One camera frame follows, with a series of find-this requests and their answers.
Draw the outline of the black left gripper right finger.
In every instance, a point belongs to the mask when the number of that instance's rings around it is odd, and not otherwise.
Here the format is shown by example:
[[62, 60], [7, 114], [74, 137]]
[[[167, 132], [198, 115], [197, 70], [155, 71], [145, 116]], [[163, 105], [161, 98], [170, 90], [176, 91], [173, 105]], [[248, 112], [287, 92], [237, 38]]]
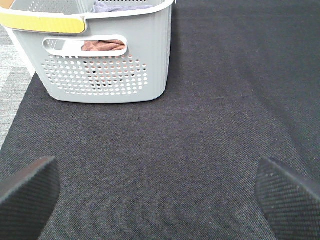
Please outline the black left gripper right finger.
[[320, 238], [320, 184], [274, 158], [259, 161], [255, 195], [279, 240]]

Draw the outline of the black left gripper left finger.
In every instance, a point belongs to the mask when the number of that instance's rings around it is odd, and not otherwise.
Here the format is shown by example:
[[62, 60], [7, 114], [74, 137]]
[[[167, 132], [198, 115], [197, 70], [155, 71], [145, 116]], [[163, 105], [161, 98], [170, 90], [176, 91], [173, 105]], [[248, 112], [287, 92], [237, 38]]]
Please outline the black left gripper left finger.
[[0, 238], [37, 240], [61, 192], [55, 157], [42, 157], [0, 182]]

